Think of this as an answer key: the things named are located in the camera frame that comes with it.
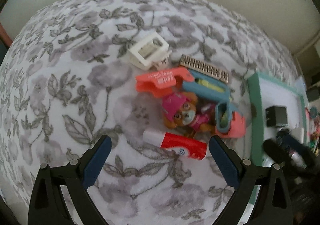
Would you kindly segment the pink blue case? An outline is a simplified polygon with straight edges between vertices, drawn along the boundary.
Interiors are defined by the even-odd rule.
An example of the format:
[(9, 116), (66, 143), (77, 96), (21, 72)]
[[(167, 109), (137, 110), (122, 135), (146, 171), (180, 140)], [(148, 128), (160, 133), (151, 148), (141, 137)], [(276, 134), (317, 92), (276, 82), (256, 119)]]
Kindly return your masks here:
[(221, 102), (215, 107), (215, 133), (224, 139), (239, 139), (246, 134), (246, 120), (231, 102)]

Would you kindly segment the black power adapter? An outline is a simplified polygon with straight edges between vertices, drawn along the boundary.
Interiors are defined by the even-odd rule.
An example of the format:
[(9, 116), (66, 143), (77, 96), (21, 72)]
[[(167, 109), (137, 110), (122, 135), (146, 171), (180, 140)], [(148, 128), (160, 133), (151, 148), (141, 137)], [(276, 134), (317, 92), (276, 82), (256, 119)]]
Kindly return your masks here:
[(267, 127), (286, 127), (287, 110), (284, 106), (272, 106), (265, 110)]

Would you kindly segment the blue case yellow insert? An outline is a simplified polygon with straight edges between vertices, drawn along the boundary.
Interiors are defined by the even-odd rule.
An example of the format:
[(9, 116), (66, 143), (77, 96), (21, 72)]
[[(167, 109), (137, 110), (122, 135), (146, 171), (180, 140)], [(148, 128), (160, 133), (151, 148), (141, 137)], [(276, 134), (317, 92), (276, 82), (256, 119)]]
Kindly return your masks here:
[(188, 69), (188, 72), (194, 81), (183, 81), (182, 89), (184, 91), (192, 92), (199, 98), (213, 102), (229, 102), (231, 100), (231, 92), (226, 84), (195, 70)]

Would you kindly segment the red white tube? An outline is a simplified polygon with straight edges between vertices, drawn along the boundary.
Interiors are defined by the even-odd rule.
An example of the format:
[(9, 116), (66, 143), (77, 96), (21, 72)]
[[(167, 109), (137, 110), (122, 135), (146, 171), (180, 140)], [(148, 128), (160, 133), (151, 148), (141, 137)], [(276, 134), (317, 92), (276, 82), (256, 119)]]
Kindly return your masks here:
[(148, 144), (175, 153), (176, 155), (203, 160), (207, 154), (207, 144), (181, 135), (146, 129), (143, 140)]

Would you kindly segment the orange plastic clip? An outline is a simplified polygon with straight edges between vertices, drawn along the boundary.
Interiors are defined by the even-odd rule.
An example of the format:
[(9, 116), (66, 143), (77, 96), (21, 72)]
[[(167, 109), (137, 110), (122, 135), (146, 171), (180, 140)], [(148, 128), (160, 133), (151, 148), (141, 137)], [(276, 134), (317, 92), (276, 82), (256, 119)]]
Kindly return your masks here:
[(136, 76), (136, 91), (147, 92), (162, 98), (182, 87), (184, 81), (194, 82), (194, 77), (185, 67), (176, 67)]

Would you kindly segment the white plastic socket frame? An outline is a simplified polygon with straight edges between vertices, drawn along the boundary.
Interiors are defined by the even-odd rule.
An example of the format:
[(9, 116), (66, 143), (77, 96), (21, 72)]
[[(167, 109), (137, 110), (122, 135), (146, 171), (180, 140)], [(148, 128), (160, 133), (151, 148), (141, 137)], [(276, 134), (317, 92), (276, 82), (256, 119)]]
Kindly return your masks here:
[(146, 36), (129, 49), (129, 62), (142, 70), (169, 67), (169, 44), (156, 32)]

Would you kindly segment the paw patrol dog toy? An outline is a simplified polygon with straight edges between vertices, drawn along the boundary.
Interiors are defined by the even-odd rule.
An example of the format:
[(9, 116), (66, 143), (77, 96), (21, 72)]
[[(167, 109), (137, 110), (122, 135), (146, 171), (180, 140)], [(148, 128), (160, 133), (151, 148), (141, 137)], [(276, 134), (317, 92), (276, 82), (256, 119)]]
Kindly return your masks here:
[(198, 106), (198, 97), (192, 92), (176, 92), (162, 99), (164, 125), (169, 129), (188, 127), (193, 138), (197, 133), (215, 134), (215, 104)]

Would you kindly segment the greek key pattern lighter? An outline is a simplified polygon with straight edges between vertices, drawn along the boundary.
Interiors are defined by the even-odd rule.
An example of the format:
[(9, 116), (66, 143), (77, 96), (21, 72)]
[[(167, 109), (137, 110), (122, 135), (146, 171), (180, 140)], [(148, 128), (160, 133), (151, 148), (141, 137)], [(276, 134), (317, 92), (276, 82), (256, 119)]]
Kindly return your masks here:
[(225, 84), (229, 83), (229, 73), (227, 71), (217, 68), (210, 63), (195, 59), (191, 56), (182, 55), (180, 58), (180, 66), (186, 67), (198, 73), (202, 73)]

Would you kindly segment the floral grey white blanket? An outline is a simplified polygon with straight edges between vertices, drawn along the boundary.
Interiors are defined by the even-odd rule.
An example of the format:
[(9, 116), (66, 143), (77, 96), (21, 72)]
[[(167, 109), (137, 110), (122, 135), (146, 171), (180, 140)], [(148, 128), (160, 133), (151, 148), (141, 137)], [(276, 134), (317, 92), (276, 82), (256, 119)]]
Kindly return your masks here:
[(39, 166), (67, 164), (109, 135), (112, 151), (88, 192), (109, 224), (212, 224), (232, 195), (212, 157), (176, 158), (146, 144), (161, 104), (138, 93), (124, 56), (156, 32), (182, 55), (230, 73), (251, 124), (246, 79), (293, 85), (291, 53), (245, 17), (206, 0), (61, 0), (37, 11), (1, 64), (1, 196), (22, 224)]

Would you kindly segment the colourful toy pile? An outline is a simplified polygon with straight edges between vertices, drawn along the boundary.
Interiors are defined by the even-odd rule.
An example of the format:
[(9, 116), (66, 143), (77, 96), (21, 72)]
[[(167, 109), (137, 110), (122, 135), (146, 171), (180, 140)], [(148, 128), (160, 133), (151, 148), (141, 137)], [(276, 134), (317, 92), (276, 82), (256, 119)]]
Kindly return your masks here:
[(319, 143), (319, 111), (315, 106), (306, 109), (306, 143), (313, 152)]

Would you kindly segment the pink rolled mat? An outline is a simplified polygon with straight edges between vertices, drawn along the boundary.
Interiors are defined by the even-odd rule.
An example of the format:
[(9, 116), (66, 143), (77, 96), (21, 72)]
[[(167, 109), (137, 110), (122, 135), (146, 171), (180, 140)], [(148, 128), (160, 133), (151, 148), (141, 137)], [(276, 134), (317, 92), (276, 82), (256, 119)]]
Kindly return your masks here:
[(0, 38), (5, 46), (10, 47), (12, 45), (12, 40), (10, 36), (7, 34), (7, 32), (5, 31), (2, 24), (0, 24)]

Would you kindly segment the teal white tray box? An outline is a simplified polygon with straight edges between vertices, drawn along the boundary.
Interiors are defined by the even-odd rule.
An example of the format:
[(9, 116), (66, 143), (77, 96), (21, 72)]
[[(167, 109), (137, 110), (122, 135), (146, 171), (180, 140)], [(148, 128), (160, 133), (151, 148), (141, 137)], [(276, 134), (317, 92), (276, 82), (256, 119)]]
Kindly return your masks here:
[(255, 165), (263, 165), (263, 142), (275, 138), (277, 127), (268, 127), (266, 109), (272, 106), (286, 107), (287, 127), (298, 130), (298, 140), (309, 142), (309, 127), (306, 104), (303, 95), (295, 88), (263, 73), (255, 73), (247, 79), (250, 102), (256, 113), (252, 113), (251, 160)]

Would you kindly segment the black adapter on shelf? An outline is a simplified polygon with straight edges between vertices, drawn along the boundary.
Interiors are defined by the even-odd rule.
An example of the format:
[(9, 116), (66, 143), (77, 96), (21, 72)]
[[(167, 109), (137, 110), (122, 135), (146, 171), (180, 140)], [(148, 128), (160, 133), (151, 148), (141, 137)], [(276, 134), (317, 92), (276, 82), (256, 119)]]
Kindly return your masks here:
[(313, 86), (313, 87), (307, 89), (306, 95), (307, 95), (309, 102), (312, 102), (312, 101), (319, 99), (319, 96), (320, 96), (319, 87)]

